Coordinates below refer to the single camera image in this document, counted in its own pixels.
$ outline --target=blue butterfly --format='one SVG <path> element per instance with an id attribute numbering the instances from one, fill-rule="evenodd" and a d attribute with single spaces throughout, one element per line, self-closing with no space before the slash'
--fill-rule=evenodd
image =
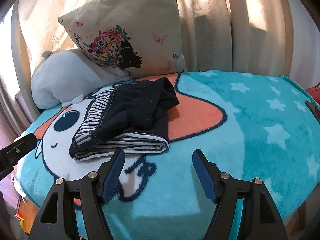
<path id="1" fill-rule="evenodd" d="M 178 54 L 178 55 L 173 54 L 173 59 L 178 59 L 179 56 L 180 56 L 180 54 Z"/>

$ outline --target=black cartoon eye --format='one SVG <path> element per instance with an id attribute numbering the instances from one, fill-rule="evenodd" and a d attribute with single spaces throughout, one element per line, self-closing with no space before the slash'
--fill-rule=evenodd
<path id="1" fill-rule="evenodd" d="M 57 132 L 62 132 L 72 127 L 79 119 L 80 113 L 76 110 L 69 111 L 60 116 L 53 128 Z"/>

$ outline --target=blue gripper pad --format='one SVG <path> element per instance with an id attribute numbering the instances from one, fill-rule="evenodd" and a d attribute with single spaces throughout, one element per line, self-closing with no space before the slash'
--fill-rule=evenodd
<path id="1" fill-rule="evenodd" d="M 206 167 L 204 166 L 201 158 L 199 157 L 197 151 L 192 153 L 192 164 L 196 170 L 198 178 L 200 180 L 201 186 L 204 190 L 204 193 L 207 198 L 209 198 L 212 202 L 215 202 L 217 199 L 217 195 L 214 191 L 214 182 L 209 175 Z"/>
<path id="2" fill-rule="evenodd" d="M 111 198 L 117 182 L 119 180 L 120 173 L 124 166 L 124 151 L 121 149 L 116 160 L 114 161 L 110 172 L 106 176 L 106 179 L 103 182 L 103 192 L 101 197 L 103 198 L 104 202 L 106 202 L 109 198 Z"/>

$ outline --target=silver screw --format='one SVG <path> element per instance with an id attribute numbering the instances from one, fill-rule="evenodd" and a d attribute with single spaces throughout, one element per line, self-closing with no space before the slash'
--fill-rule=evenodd
<path id="1" fill-rule="evenodd" d="M 223 173 L 221 173 L 221 177 L 222 177 L 223 179 L 229 179 L 229 178 L 230 178 L 230 175 L 229 175 L 229 173 L 227 173 L 227 172 L 223 172 Z"/>
<path id="2" fill-rule="evenodd" d="M 88 176 L 89 176 L 89 178 L 93 179 L 93 178 L 97 177 L 97 173 L 95 171 L 93 171 L 93 172 L 90 172 Z"/>
<path id="3" fill-rule="evenodd" d="M 56 184 L 60 185 L 63 183 L 63 179 L 62 178 L 59 178 L 56 180 Z"/>
<path id="4" fill-rule="evenodd" d="M 255 179 L 254 179 L 254 182 L 255 182 L 256 184 L 258 184 L 258 185 L 262 184 L 262 180 L 259 179 L 259 178 L 255 178 Z"/>

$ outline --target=bed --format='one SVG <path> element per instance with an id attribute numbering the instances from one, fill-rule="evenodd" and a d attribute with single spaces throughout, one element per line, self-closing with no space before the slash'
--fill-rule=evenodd
<path id="1" fill-rule="evenodd" d="M 114 238 L 202 239 L 215 205 L 206 199 L 193 169 L 196 148 L 237 179 L 263 179 L 282 218 L 288 218 L 318 182 L 320 125 L 305 105 L 315 101 L 285 76 L 207 71 L 165 77 L 180 101 L 169 111 L 170 150 L 126 156 L 114 197 L 103 206 Z M 55 179 L 80 179 L 108 160 L 76 162 L 68 154 L 83 117 L 60 135 L 53 129 L 68 112 L 84 116 L 91 100 L 45 110 L 26 131 L 34 133 L 39 144 L 20 160 L 16 177 L 36 205 Z M 52 140 L 61 146 L 52 147 Z M 231 239 L 236 238 L 241 210 L 239 202 Z M 85 238 L 80 206 L 76 214 Z"/>

